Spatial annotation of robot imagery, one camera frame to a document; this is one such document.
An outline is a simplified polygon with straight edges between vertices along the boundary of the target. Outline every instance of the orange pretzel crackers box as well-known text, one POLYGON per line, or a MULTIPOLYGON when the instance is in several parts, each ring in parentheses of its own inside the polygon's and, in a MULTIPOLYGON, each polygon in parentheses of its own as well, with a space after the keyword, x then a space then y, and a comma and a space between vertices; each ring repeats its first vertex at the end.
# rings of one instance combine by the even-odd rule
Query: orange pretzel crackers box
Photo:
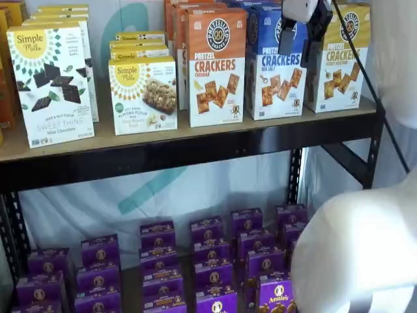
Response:
POLYGON ((186 25, 190 126, 241 123, 246 11, 188 10, 186 25))
POLYGON ((186 3, 174 5, 174 58, 177 60, 177 94, 180 110, 188 109, 187 94, 187 58, 186 58, 186 36, 185 36, 185 15, 190 8, 227 8, 223 2, 217 3, 186 3))

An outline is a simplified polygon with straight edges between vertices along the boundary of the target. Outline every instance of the cracker box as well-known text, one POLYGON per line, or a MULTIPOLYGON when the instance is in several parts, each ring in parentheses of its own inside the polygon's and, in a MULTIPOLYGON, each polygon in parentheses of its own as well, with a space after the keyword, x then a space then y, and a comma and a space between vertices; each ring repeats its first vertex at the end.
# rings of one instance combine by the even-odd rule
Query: cracker box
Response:
POLYGON ((165 44, 110 49, 110 59, 116 61, 133 60, 140 57, 167 57, 168 55, 168 48, 165 44))
POLYGON ((279 4, 254 6, 248 11, 246 108, 255 120, 302 113, 306 69, 300 62, 307 29, 297 23, 291 55, 278 54, 281 13, 279 4))
POLYGON ((171 220, 141 225, 139 232, 142 248, 164 245, 175 246, 175 229, 171 220))
POLYGON ((63 311, 69 313, 62 271, 50 275, 40 274, 21 277, 16 286, 16 291, 21 305, 41 301, 60 301, 63 311))
POLYGON ((143 295, 159 295, 172 291, 182 291, 182 274, 179 265, 143 271, 143 295))
POLYGON ((296 312, 293 286, 288 273, 273 272, 259 277, 256 310, 259 313, 296 312))
POLYGON ((59 301, 42 301, 13 308, 11 313, 62 313, 59 301))
POLYGON ((359 107, 364 77, 349 46, 348 36, 365 66, 371 38, 370 7, 363 3, 339 7, 349 34, 342 30, 332 6, 334 17, 321 42, 317 67, 308 72, 305 102, 315 113, 359 107))
POLYGON ((194 243, 194 261, 205 261, 216 258, 229 257, 229 243, 223 238, 207 239, 194 243))
POLYGON ((186 313, 187 304, 182 291, 161 295, 150 295, 143 298, 143 313, 186 313))
POLYGON ((79 24, 11 27, 7 37, 30 148, 93 137, 79 24))
POLYGON ((186 25, 190 126, 241 123, 246 12, 188 10, 186 25))
POLYGON ((191 240, 199 243, 207 239, 223 237, 223 220, 220 216, 190 223, 191 240))
POLYGON ((96 263, 78 270, 78 292, 112 286, 120 286, 119 265, 116 263, 96 263))
POLYGON ((112 312, 121 310, 121 295, 118 286, 95 288, 77 294, 76 313, 112 312))
POLYGON ((139 253, 142 269, 163 269, 178 265, 177 251, 173 246, 145 248, 139 253))
POLYGON ((200 288, 195 293, 195 311, 237 313, 237 291, 232 284, 200 288))
POLYGON ((233 283, 233 266, 229 258, 211 259, 195 263, 194 273, 195 283, 198 286, 233 283))
POLYGON ((37 13, 31 16, 30 20, 27 20, 26 23, 36 23, 32 20, 49 20, 51 23, 62 23, 64 21, 68 22, 77 22, 81 27, 81 38, 83 40, 83 51, 85 58, 85 70, 80 68, 78 73, 83 76, 87 76, 87 83, 89 86, 89 97, 91 105, 91 114, 93 115, 93 122, 98 122, 98 108, 97 108, 97 94, 96 94, 96 81, 94 78, 93 71, 93 59, 91 58, 91 47, 90 47, 90 38, 89 38, 89 29, 88 29, 88 11, 75 11, 63 14, 62 11, 46 11, 37 13))
POLYGON ((82 241, 81 258, 85 267, 104 262, 120 264, 117 234, 82 241))

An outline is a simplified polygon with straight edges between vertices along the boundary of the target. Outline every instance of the yellow box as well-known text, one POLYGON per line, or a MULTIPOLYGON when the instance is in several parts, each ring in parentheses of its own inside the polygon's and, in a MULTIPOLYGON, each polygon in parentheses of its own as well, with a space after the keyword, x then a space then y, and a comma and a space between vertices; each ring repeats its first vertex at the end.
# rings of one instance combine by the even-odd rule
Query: yellow box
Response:
POLYGON ((25 1, 2 1, 0 7, 7 7, 10 10, 9 26, 20 26, 24 20, 29 18, 25 1))

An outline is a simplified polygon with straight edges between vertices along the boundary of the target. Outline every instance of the chocolate image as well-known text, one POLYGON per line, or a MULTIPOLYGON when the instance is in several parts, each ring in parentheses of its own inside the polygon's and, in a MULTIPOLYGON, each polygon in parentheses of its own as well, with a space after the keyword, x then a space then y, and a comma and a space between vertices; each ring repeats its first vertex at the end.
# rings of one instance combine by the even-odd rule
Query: chocolate image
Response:
POLYGON ((41 98, 33 106, 32 112, 47 108, 50 105, 50 103, 51 103, 51 98, 50 97, 41 98))

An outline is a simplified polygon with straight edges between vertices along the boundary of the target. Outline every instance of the purple annie's box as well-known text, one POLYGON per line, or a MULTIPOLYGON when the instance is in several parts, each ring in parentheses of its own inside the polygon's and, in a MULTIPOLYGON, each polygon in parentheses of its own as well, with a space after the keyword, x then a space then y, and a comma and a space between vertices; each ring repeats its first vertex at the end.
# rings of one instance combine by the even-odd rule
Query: purple annie's box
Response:
POLYGON ((76 313, 110 312, 121 310, 119 287, 95 288, 77 294, 76 313))
POLYGON ((182 275, 179 265, 143 271, 143 295, 160 295, 172 291, 182 291, 182 275))
POLYGON ((62 271, 48 275, 40 274, 21 277, 16 290, 18 292, 19 304, 21 305, 59 300, 63 311, 69 312, 62 271))
POLYGON ((169 292, 164 295, 150 295, 143 298, 143 313, 186 313, 187 305, 182 291, 169 292))
POLYGON ((257 312, 295 313, 293 285, 288 273, 273 272, 258 278, 257 312))
POLYGON ((142 248, 152 246, 175 246, 175 230, 172 221, 141 225, 142 248))
POLYGON ((11 313, 61 313, 59 301, 42 301, 33 305, 24 305, 13 308, 11 313))
POLYGON ((194 261, 229 257, 229 243, 223 238, 194 243, 194 261))
POLYGON ((237 292, 232 284, 207 286, 195 293, 197 313, 237 313, 237 292))
POLYGON ((160 246, 139 252, 142 269, 163 269, 179 263, 177 251, 172 246, 160 246))
POLYGON ((223 237, 223 221, 220 216, 192 222, 190 223, 190 229, 193 243, 223 237))
POLYGON ((82 267, 77 273, 78 293, 98 287, 120 286, 119 265, 113 262, 82 267))
POLYGON ((82 241, 81 258, 85 267, 109 261, 120 264, 117 234, 82 241))
POLYGON ((229 258, 211 259, 194 264, 197 286, 232 284, 233 266, 229 258))

